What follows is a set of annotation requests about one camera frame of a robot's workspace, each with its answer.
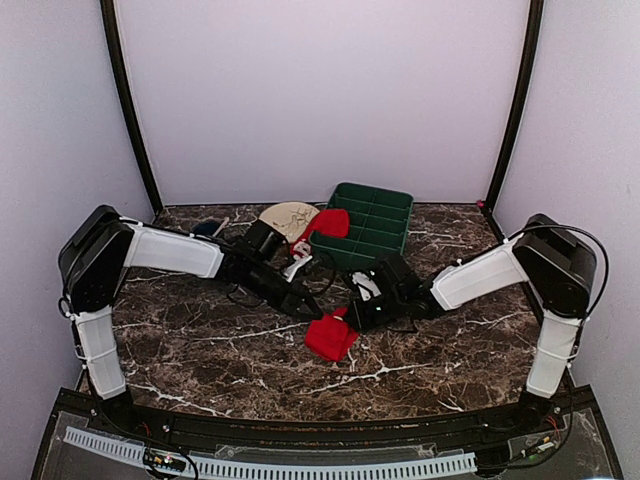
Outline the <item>red sock plain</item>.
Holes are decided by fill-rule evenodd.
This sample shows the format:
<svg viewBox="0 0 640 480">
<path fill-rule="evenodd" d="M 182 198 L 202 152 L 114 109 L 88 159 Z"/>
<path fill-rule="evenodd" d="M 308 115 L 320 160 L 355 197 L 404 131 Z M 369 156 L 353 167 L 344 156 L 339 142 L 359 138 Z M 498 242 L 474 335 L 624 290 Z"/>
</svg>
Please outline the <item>red sock plain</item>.
<svg viewBox="0 0 640 480">
<path fill-rule="evenodd" d="M 340 362 L 344 359 L 359 337 L 345 322 L 346 313 L 347 308 L 340 307 L 311 322 L 304 339 L 311 352 L 328 362 Z"/>
</svg>

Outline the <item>green divided plastic organizer tray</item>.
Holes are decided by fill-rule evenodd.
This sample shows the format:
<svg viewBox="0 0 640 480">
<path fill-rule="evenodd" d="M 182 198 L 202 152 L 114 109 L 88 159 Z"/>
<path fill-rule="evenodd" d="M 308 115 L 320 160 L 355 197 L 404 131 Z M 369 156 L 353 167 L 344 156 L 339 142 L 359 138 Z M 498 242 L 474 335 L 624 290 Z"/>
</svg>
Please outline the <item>green divided plastic organizer tray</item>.
<svg viewBox="0 0 640 480">
<path fill-rule="evenodd" d="M 379 258 L 403 253 L 414 198 L 412 195 L 350 182 L 336 186 L 327 207 L 349 215 L 349 231 L 338 238 L 314 232 L 310 245 L 329 255 L 339 270 L 361 270 Z"/>
</svg>

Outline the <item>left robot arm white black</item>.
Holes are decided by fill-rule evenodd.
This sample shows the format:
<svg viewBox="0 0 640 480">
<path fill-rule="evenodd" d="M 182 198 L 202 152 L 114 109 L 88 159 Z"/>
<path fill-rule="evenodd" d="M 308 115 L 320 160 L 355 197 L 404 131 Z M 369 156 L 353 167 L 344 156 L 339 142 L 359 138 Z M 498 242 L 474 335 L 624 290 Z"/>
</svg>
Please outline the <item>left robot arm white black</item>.
<svg viewBox="0 0 640 480">
<path fill-rule="evenodd" d="M 126 380 L 112 326 L 116 294 L 131 267 L 157 269 L 237 285 L 274 310 L 316 320 L 323 312 L 294 274 L 270 265 L 285 238 L 262 220 L 228 242 L 151 226 L 97 207 L 58 256 L 62 279 L 59 310 L 70 320 L 76 354 L 98 398 L 103 421 L 120 436 L 141 427 L 140 412 L 122 397 Z"/>
</svg>

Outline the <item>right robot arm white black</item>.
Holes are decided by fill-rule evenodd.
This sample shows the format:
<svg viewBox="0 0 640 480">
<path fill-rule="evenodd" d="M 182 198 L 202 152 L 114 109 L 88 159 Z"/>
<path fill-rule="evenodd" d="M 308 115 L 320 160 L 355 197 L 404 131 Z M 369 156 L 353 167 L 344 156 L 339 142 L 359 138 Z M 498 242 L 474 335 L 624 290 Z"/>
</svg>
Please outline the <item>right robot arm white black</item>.
<svg viewBox="0 0 640 480">
<path fill-rule="evenodd" d="M 529 285 L 540 301 L 542 326 L 518 403 L 498 429 L 530 434 L 547 420 L 562 377 L 578 354 L 584 325 L 602 297 L 592 288 L 597 261 L 608 255 L 597 238 L 586 243 L 588 235 L 536 214 L 500 244 L 426 279 L 402 255 L 384 257 L 348 274 L 357 295 L 343 319 L 364 333 L 401 318 L 436 319 L 511 285 Z"/>
</svg>

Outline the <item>red Santa sock in tray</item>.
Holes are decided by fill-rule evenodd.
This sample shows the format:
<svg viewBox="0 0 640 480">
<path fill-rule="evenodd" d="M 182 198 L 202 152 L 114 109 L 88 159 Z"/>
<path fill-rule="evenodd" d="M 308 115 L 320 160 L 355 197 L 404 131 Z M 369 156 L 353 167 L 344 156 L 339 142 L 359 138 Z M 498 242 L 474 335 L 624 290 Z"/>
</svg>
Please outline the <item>red Santa sock in tray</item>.
<svg viewBox="0 0 640 480">
<path fill-rule="evenodd" d="M 311 254 L 310 237 L 313 233 L 345 238 L 349 234 L 350 217 L 344 209 L 326 209 L 316 214 L 303 233 L 289 247 L 289 253 L 294 259 L 304 258 Z"/>
</svg>

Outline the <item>beige bird pattern plate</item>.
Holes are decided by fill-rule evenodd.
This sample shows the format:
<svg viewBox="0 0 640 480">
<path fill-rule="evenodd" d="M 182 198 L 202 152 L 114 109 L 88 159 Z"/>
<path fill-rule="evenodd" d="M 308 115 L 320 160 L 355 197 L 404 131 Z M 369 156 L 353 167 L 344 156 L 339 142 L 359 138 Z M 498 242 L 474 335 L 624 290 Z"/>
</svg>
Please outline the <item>beige bird pattern plate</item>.
<svg viewBox="0 0 640 480">
<path fill-rule="evenodd" d="M 290 201 L 269 206 L 258 219 L 282 234 L 289 244 L 294 244 L 319 212 L 311 204 Z"/>
</svg>

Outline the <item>wooden spoon in cup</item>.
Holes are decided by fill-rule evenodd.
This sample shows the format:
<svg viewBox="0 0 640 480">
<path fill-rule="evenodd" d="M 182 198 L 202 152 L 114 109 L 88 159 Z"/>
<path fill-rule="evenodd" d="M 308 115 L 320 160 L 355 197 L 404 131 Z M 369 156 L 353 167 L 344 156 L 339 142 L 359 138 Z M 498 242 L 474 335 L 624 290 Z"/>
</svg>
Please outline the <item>wooden spoon in cup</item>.
<svg viewBox="0 0 640 480">
<path fill-rule="evenodd" d="M 230 222 L 230 218 L 229 217 L 225 217 L 222 222 L 220 223 L 218 229 L 216 230 L 216 232 L 221 232 L 222 230 L 224 230 L 226 228 L 226 226 L 229 224 Z"/>
</svg>

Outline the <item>dark blue cup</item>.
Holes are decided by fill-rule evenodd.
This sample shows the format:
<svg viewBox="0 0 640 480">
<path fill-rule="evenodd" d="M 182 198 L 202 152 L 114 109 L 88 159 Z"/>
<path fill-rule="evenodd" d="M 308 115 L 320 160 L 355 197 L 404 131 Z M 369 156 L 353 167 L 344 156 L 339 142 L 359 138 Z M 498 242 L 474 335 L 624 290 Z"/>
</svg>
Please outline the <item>dark blue cup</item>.
<svg viewBox="0 0 640 480">
<path fill-rule="evenodd" d="M 202 235 L 208 237 L 215 237 L 221 224 L 217 221 L 207 221 L 197 224 L 191 229 L 194 235 Z"/>
</svg>

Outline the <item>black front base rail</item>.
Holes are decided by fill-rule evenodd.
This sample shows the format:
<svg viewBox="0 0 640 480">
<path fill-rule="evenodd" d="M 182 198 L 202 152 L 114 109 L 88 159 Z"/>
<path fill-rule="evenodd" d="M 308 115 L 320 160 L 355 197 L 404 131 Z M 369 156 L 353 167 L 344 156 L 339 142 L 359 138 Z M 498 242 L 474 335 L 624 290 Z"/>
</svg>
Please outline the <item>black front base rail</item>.
<svg viewBox="0 0 640 480">
<path fill-rule="evenodd" d="M 223 444 L 265 448 L 347 449 L 434 443 L 439 447 L 490 448 L 518 431 L 492 432 L 510 420 L 516 406 L 507 404 L 466 413 L 363 422 L 274 422 L 211 417 L 136 405 L 151 427 L 152 439 L 193 451 L 212 451 Z"/>
</svg>

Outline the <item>black left frame post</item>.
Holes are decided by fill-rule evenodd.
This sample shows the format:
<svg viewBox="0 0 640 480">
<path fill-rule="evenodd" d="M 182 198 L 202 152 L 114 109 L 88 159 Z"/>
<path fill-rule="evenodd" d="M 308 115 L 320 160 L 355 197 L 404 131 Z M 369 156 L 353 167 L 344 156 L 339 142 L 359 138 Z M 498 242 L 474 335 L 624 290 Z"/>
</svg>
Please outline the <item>black left frame post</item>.
<svg viewBox="0 0 640 480">
<path fill-rule="evenodd" d="M 100 0 L 99 5 L 120 109 L 147 199 L 153 214 L 157 216 L 164 209 L 164 204 L 152 171 L 151 162 L 143 139 L 136 107 L 134 105 L 116 15 L 116 2 L 112 0 Z"/>
</svg>

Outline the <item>black frame post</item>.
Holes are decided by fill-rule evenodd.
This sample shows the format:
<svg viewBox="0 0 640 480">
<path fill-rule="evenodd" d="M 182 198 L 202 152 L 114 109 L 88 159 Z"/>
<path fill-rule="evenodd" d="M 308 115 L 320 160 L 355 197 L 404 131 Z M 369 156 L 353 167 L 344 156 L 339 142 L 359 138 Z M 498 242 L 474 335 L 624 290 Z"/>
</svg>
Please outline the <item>black frame post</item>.
<svg viewBox="0 0 640 480">
<path fill-rule="evenodd" d="M 151 162 L 143 139 L 136 107 L 134 105 L 116 15 L 116 2 L 112 0 L 100 0 L 99 5 L 120 109 L 147 199 L 153 214 L 157 216 L 164 209 L 164 204 L 152 171 Z"/>
<path fill-rule="evenodd" d="M 529 2 L 522 52 L 509 115 L 495 168 L 484 199 L 484 210 L 487 217 L 494 214 L 515 148 L 533 73 L 544 4 L 544 0 L 531 0 Z"/>
</svg>

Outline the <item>black right frame post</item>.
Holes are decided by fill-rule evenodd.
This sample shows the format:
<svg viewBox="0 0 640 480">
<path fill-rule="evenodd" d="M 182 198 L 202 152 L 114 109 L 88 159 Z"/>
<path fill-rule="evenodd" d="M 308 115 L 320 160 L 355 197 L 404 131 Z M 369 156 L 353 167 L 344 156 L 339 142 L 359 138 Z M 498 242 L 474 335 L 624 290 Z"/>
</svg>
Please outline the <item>black right frame post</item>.
<svg viewBox="0 0 640 480">
<path fill-rule="evenodd" d="M 529 2 L 522 52 L 509 115 L 495 168 L 484 199 L 484 210 L 487 217 L 494 214 L 515 148 L 533 73 L 544 4 L 544 0 L 531 0 Z"/>
</svg>

